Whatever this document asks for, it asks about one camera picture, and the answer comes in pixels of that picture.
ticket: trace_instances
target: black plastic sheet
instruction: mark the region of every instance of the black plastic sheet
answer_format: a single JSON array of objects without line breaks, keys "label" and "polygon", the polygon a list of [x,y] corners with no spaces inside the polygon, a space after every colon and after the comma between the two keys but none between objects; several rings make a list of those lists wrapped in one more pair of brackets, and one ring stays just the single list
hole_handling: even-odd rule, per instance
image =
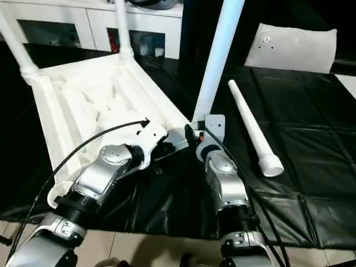
[{"label": "black plastic sheet", "polygon": [[[40,67],[105,55],[36,45],[28,48]],[[5,157],[0,219],[19,221],[51,167],[31,88],[22,81],[8,48],[0,44],[0,50],[4,58],[2,100],[13,105],[12,112],[6,108],[8,104],[2,105]],[[155,58],[138,61],[191,118],[204,67]],[[232,78],[285,167],[278,177],[265,178],[260,172],[258,157],[227,86]],[[356,100],[335,76],[227,66],[212,113],[226,116],[225,144],[286,245],[356,248]],[[34,215],[48,210],[44,195]],[[268,237],[275,241],[259,208],[258,213]],[[93,228],[218,238],[202,163],[193,151],[184,149],[122,179]]]}]

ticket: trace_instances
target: white pipe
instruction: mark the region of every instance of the white pipe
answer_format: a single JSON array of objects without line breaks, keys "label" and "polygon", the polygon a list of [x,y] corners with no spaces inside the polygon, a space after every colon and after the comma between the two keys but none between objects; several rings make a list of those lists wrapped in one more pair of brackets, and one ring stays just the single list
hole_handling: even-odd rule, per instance
[{"label": "white pipe", "polygon": [[116,17],[118,37],[120,40],[120,57],[123,59],[133,58],[134,52],[130,43],[130,35],[127,28],[125,0],[116,0]]},{"label": "white pipe", "polygon": [[274,177],[281,174],[284,171],[283,165],[269,146],[236,82],[230,80],[229,87],[259,157],[259,165],[263,175]]},{"label": "white pipe", "polygon": [[224,0],[192,122],[210,114],[245,0]]},{"label": "white pipe", "polygon": [[8,47],[14,55],[17,63],[20,66],[22,76],[32,74],[38,71],[38,67],[32,62],[25,47],[18,40],[14,32],[11,30],[5,15],[0,10],[0,33],[4,37]]}]

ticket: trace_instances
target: tiled floor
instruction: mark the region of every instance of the tiled floor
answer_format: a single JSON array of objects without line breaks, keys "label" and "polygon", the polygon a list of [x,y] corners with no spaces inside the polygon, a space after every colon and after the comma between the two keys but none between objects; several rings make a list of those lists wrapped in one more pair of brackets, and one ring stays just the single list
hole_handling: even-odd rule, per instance
[{"label": "tiled floor", "polygon": [[335,75],[345,88],[356,98],[356,77],[346,75]]},{"label": "tiled floor", "polygon": [[[10,237],[17,224],[0,221],[0,234]],[[25,228],[22,241],[34,229]],[[0,245],[0,266],[5,265],[9,248]],[[292,267],[324,267],[356,259],[352,251],[287,248]],[[179,267],[184,253],[195,255],[199,263],[218,266],[220,244],[217,241],[169,238],[143,234],[89,231],[83,244],[76,249],[78,267],[94,267],[111,257],[127,260],[134,267]]]}]

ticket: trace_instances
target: white cabinet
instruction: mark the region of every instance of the white cabinet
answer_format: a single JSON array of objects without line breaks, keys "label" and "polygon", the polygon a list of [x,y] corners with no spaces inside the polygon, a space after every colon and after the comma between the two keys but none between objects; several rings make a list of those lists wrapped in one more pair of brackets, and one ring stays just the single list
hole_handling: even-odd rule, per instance
[{"label": "white cabinet", "polygon": [[[159,47],[166,58],[179,58],[183,5],[177,4],[166,11],[138,8],[125,4],[128,29],[164,36]],[[32,22],[41,27],[55,27],[65,23],[76,32],[82,48],[111,51],[108,29],[117,28],[115,5],[106,0],[0,0],[0,8],[20,40],[31,42],[26,32]]]},{"label": "white cabinet", "polygon": [[[129,12],[126,15],[129,30],[163,33],[165,57],[179,58],[181,18]],[[96,48],[111,51],[108,28],[117,28],[115,12],[88,9],[88,17]]]},{"label": "white cabinet", "polygon": [[2,2],[0,8],[5,11],[11,26],[24,43],[27,43],[28,39],[18,23],[20,20],[69,23],[74,25],[82,48],[96,49],[84,8],[10,2]]}]

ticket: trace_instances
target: shelf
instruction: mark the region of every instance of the shelf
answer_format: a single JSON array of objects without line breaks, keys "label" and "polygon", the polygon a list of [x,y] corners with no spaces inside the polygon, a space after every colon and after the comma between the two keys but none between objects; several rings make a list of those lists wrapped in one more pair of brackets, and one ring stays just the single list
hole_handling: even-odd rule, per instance
[{"label": "shelf", "polygon": [[[108,4],[106,0],[0,0],[0,2],[26,3],[26,4],[45,4],[51,6],[78,7],[114,11],[115,5]],[[137,14],[149,14],[164,17],[183,17],[183,4],[178,3],[175,7],[168,10],[153,10],[148,8],[136,7],[131,3],[125,3],[126,12]]]}]

